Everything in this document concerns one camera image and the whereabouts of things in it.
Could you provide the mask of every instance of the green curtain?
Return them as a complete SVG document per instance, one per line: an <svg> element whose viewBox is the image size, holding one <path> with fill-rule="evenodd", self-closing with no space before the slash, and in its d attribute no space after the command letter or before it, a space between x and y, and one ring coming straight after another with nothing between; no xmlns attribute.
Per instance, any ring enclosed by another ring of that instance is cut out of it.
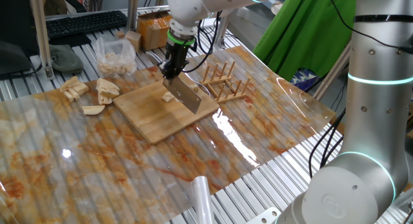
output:
<svg viewBox="0 0 413 224"><path fill-rule="evenodd" d="M356 0L334 0L345 22L353 26ZM290 81L299 68L322 77L346 47L351 31L330 0L286 0L254 53L271 70Z"/></svg>

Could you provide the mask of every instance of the knife blade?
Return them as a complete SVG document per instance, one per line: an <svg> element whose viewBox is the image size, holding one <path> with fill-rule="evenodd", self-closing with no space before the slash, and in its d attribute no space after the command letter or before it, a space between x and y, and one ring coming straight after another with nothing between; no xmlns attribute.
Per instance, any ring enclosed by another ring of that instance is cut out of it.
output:
<svg viewBox="0 0 413 224"><path fill-rule="evenodd" d="M180 78L164 79L163 86L169 90L184 106L196 114L202 99Z"/></svg>

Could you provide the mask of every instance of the cardboard box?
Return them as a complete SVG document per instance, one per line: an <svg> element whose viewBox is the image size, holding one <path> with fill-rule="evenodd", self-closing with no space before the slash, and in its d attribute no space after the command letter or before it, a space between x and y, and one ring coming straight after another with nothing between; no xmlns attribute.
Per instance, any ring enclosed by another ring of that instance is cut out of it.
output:
<svg viewBox="0 0 413 224"><path fill-rule="evenodd" d="M142 47L152 50L166 45L169 22L172 16L167 11L140 15L137 19L136 32L142 35Z"/></svg>
<svg viewBox="0 0 413 224"><path fill-rule="evenodd" d="M128 31L125 38L130 41L130 43L134 46L135 51L137 52L141 46L141 34L133 31Z"/></svg>

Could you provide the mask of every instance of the chopped food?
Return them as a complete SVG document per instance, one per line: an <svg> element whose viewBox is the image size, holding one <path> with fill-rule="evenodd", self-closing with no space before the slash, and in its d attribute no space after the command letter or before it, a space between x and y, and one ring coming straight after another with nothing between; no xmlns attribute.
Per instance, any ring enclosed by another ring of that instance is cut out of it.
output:
<svg viewBox="0 0 413 224"><path fill-rule="evenodd" d="M87 106L83 107L83 113L85 115L96 115L102 113L104 108L104 105Z"/></svg>
<svg viewBox="0 0 413 224"><path fill-rule="evenodd" d="M74 76L70 78L68 81L66 81L61 87L60 87L60 92L64 92L68 90L69 88L73 88L74 86L80 84L81 82L78 80L77 76Z"/></svg>
<svg viewBox="0 0 413 224"><path fill-rule="evenodd" d="M102 96L115 98L119 96L119 91L113 88L100 88L99 92Z"/></svg>
<svg viewBox="0 0 413 224"><path fill-rule="evenodd" d="M80 83L78 85L75 85L73 89L79 94L83 95L85 92L89 91L89 87L85 85L84 83Z"/></svg>
<svg viewBox="0 0 413 224"><path fill-rule="evenodd" d="M80 99L80 95L88 91L89 87L80 82L77 76L70 78L60 87L60 92L62 92L70 102L77 101Z"/></svg>
<svg viewBox="0 0 413 224"><path fill-rule="evenodd" d="M67 100L69 100L70 102L73 102L75 100L75 97L72 96L68 91L64 91L63 95L65 95L65 97L67 98Z"/></svg>
<svg viewBox="0 0 413 224"><path fill-rule="evenodd" d="M69 88L67 92L74 97L75 101L80 99L79 94L73 88Z"/></svg>
<svg viewBox="0 0 413 224"><path fill-rule="evenodd" d="M190 85L189 87L192 89L192 91L198 92L198 85Z"/></svg>
<svg viewBox="0 0 413 224"><path fill-rule="evenodd" d="M105 79L97 80L96 90L100 105L109 105L113 102L113 98L119 96L119 87Z"/></svg>
<svg viewBox="0 0 413 224"><path fill-rule="evenodd" d="M96 89L99 90L99 88L101 88L101 87L102 87L102 88L114 88L114 89L116 89L117 91L119 91L119 87L118 87L118 86L116 86L114 83L109 82L109 81L107 81L107 80L105 80L105 79L102 79L102 78L100 78L100 79L97 80Z"/></svg>
<svg viewBox="0 0 413 224"><path fill-rule="evenodd" d="M115 53L107 53L106 54L106 57L108 58L108 57L112 57L112 56L116 56L116 54Z"/></svg>
<svg viewBox="0 0 413 224"><path fill-rule="evenodd" d="M105 57L110 61L110 64L98 62L97 68L103 76L116 76L123 74L131 74L135 70L135 64L124 64L121 61L121 56L115 53L107 53Z"/></svg>
<svg viewBox="0 0 413 224"><path fill-rule="evenodd" d="M165 93L165 94L163 95L162 99L163 99L165 102L169 102L169 101L175 99L175 96L172 95L172 93L167 92L167 93Z"/></svg>
<svg viewBox="0 0 413 224"><path fill-rule="evenodd" d="M97 93L97 100L99 101L99 105L110 105L113 102L112 98L102 96L100 92Z"/></svg>

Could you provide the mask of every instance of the green cloth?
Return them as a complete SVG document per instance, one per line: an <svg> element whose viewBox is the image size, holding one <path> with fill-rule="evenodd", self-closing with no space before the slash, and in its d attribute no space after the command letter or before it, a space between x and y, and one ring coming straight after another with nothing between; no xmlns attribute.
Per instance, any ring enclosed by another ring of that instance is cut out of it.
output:
<svg viewBox="0 0 413 224"><path fill-rule="evenodd" d="M334 0L343 19L353 26L356 0ZM286 0L254 49L271 70L290 81L307 68L318 76L334 66L351 31L340 21L330 0Z"/></svg>
<svg viewBox="0 0 413 224"><path fill-rule="evenodd" d="M83 63L69 45L50 45L52 68L65 73L81 73Z"/></svg>

